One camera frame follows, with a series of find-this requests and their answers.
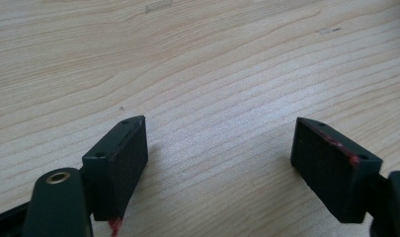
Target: wooden table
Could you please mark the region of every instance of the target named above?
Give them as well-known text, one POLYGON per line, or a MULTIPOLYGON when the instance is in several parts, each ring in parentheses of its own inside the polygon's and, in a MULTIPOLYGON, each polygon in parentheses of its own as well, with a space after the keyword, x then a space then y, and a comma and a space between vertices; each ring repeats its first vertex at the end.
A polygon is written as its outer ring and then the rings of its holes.
POLYGON ((0 0, 0 212, 138 115, 120 236, 368 236, 289 155, 307 117, 400 170, 400 1, 0 0))

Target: metal ring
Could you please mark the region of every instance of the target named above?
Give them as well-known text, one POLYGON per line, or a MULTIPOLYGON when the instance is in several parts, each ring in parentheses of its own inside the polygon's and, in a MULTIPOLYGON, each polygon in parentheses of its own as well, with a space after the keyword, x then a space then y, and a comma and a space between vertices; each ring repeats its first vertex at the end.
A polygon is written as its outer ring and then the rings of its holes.
POLYGON ((68 178, 70 178, 70 173, 58 172, 50 175, 45 181, 51 185, 55 185, 67 180, 68 178))

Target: wooden surface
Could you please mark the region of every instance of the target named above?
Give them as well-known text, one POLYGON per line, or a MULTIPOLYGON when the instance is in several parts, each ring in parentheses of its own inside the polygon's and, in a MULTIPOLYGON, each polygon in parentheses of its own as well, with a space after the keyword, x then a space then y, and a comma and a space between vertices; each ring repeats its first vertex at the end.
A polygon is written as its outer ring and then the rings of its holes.
POLYGON ((288 159, 307 117, 400 170, 400 1, 0 0, 0 212, 137 115, 120 236, 368 236, 288 159))

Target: screw hole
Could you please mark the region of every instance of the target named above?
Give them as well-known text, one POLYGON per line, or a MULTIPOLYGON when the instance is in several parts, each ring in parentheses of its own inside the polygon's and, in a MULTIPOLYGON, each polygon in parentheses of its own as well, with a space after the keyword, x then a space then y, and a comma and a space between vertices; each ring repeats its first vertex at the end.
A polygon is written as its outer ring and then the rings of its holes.
POLYGON ((361 160, 367 160, 368 157, 366 155, 358 155, 361 160))
POLYGON ((96 154, 95 154, 95 156, 96 157, 98 157, 98 158, 103 158, 103 157, 105 157, 107 155, 107 153, 105 153, 105 152, 97 152, 96 154))
POLYGON ((58 172, 58 173, 55 173, 55 174, 49 176, 46 179, 46 182, 51 184, 51 185, 55 185, 55 184, 59 184, 59 183, 65 181, 65 180, 67 180, 69 177, 70 177, 70 173, 58 172))

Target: wood grain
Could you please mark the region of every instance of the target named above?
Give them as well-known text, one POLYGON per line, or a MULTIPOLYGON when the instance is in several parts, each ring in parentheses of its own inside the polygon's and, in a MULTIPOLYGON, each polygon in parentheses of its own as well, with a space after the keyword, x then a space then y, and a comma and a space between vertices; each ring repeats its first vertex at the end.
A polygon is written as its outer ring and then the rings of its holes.
POLYGON ((308 117, 400 170, 400 1, 157 2, 0 0, 0 212, 145 115, 120 236, 368 236, 288 159, 308 117))

